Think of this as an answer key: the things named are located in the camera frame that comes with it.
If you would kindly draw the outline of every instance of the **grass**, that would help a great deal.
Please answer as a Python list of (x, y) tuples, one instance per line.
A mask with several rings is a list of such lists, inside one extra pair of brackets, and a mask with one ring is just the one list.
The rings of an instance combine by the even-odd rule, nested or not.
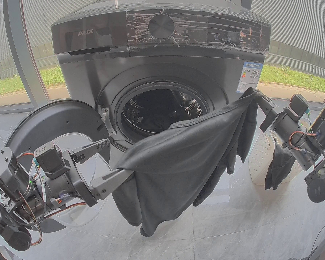
[[(65, 84), (63, 74), (59, 66), (42, 69), (40, 74), (46, 88)], [(262, 70), (260, 81), (265, 83), (282, 83), (294, 86), (309, 88), (325, 93), (325, 79), (291, 70), (290, 67), (275, 67), (265, 64)], [(24, 86), (20, 77), (14, 75), (4, 80), (0, 79), (0, 94), (23, 90)]]
[[(42, 69), (40, 74), (46, 88), (65, 84), (63, 74), (59, 66)], [(18, 75), (11, 78), (0, 79), (0, 94), (24, 90), (23, 83)]]
[(275, 67), (265, 64), (261, 72), (260, 81), (294, 85), (325, 93), (324, 78), (294, 71), (287, 66)]

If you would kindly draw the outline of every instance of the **laundry basket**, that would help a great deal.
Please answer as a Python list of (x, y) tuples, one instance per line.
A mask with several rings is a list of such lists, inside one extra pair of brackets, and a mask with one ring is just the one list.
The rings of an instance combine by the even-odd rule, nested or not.
[[(282, 140), (273, 132), (260, 132), (260, 135), (249, 155), (249, 171), (252, 181), (256, 185), (264, 185), (269, 165), (273, 160), (274, 138), (279, 144)], [(302, 167), (297, 161), (293, 164), (289, 175), (282, 181), (286, 183), (291, 181), (302, 171)]]

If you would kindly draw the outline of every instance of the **metal pole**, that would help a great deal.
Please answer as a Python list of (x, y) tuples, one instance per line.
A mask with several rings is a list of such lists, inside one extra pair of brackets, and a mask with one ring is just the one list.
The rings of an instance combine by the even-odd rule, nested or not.
[(49, 102), (47, 91), (30, 47), (22, 0), (2, 0), (4, 21), (12, 57), (34, 108)]

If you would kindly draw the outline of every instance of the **black cloth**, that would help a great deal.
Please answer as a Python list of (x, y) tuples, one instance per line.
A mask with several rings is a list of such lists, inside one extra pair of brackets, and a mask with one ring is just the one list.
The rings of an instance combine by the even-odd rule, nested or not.
[(277, 189), (278, 185), (289, 175), (294, 163), (295, 157), (288, 147), (283, 148), (275, 141), (273, 160), (269, 165), (265, 178), (265, 190)]
[(249, 88), (221, 109), (174, 123), (133, 145), (115, 167), (135, 171), (113, 192), (125, 219), (142, 224), (140, 232), (148, 237), (161, 222), (202, 203), (225, 170), (234, 172), (236, 155), (242, 162), (248, 156), (257, 124), (255, 99), (262, 96)]

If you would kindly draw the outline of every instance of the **aux logo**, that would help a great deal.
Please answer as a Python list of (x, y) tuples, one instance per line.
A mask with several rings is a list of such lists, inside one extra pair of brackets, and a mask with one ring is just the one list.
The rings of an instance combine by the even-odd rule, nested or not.
[(94, 34), (94, 29), (86, 30), (86, 31), (79, 31), (78, 35), (87, 35), (87, 34)]

